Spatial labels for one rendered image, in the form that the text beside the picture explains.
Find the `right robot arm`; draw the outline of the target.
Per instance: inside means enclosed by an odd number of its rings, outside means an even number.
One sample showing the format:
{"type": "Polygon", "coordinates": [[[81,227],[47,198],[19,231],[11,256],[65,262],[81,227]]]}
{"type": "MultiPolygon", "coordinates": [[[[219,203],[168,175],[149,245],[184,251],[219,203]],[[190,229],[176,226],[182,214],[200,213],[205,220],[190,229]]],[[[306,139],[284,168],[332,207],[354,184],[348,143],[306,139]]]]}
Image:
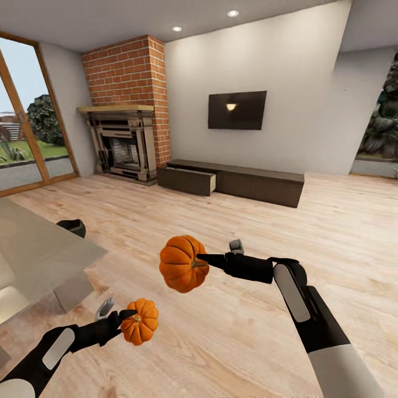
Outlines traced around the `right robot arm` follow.
{"type": "Polygon", "coordinates": [[[235,278],[272,284],[273,278],[310,359],[324,398],[389,398],[367,368],[295,259],[244,255],[240,238],[225,255],[197,258],[235,278]]]}

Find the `cauldron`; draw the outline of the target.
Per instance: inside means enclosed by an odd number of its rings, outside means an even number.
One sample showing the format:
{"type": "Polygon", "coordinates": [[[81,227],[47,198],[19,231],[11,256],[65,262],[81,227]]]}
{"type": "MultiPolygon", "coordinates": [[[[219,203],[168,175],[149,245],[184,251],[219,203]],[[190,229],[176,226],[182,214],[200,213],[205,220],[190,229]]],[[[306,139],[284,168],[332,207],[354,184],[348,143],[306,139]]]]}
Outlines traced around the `cauldron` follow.
{"type": "Polygon", "coordinates": [[[80,237],[85,237],[86,235],[86,227],[82,220],[75,219],[74,221],[59,221],[57,225],[67,229],[67,231],[73,232],[80,237]]]}

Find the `pumpkin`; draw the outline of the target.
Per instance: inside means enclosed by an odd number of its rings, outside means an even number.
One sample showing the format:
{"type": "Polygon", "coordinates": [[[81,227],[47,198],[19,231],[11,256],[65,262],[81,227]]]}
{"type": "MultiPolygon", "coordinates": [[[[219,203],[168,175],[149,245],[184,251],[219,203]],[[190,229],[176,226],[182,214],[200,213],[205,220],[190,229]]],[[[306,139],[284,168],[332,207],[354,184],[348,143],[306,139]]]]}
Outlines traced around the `pumpkin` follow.
{"type": "Polygon", "coordinates": [[[124,340],[134,345],[142,345],[151,340],[158,328],[159,311],[155,308],[155,303],[140,298],[130,303],[127,309],[137,310],[138,313],[123,320],[119,329],[124,333],[124,340]]]}
{"type": "Polygon", "coordinates": [[[185,294],[204,283],[210,264],[198,259],[198,254],[207,254],[205,246],[191,235],[174,236],[167,242],[159,270],[170,288],[185,294]]]}

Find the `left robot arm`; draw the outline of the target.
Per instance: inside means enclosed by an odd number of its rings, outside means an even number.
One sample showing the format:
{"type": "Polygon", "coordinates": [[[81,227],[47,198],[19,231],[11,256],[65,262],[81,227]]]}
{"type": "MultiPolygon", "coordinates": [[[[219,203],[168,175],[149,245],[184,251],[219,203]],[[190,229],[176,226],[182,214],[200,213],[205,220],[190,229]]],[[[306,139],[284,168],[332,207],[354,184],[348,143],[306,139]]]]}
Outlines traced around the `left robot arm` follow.
{"type": "Polygon", "coordinates": [[[124,319],[137,310],[113,311],[114,297],[104,300],[96,312],[93,323],[79,327],[77,324],[57,328],[44,336],[35,347],[3,380],[0,381],[0,398],[39,398],[67,352],[99,344],[100,347],[120,334],[124,319]]]}

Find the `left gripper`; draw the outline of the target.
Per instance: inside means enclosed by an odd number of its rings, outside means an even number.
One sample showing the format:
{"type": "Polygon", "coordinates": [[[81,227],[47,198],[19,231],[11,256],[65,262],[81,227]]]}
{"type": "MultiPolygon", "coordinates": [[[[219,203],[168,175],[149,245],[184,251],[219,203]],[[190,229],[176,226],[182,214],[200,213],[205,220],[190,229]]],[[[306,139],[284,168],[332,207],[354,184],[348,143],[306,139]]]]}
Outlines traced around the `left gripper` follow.
{"type": "Polygon", "coordinates": [[[117,311],[113,311],[106,319],[99,320],[91,323],[93,328],[93,337],[91,345],[99,344],[100,347],[106,345],[106,343],[120,334],[122,331],[120,328],[124,319],[137,314],[137,310],[121,310],[118,314],[117,311]]]}

